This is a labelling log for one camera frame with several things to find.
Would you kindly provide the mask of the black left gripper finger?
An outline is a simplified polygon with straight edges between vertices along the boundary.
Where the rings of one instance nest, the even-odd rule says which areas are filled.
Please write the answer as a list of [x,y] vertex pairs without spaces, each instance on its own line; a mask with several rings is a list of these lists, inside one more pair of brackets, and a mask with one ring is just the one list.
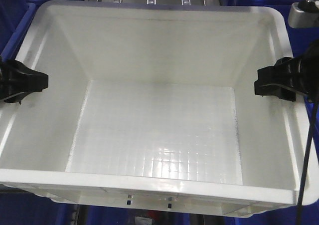
[[49,76],[32,70],[17,60],[0,62],[1,98],[24,98],[48,88]]
[[21,101],[28,96],[29,94],[31,94],[31,92],[24,92],[21,94],[17,94],[11,98],[7,98],[4,100],[5,103],[21,103]]

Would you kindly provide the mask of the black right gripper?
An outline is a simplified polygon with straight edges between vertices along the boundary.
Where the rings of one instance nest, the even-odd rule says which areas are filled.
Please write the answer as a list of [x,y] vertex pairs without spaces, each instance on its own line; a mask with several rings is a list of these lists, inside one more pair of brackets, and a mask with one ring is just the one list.
[[275,65],[257,70],[254,91],[260,96],[276,96],[296,101],[296,94],[316,97],[319,92],[319,40],[311,42],[296,58],[283,57]]

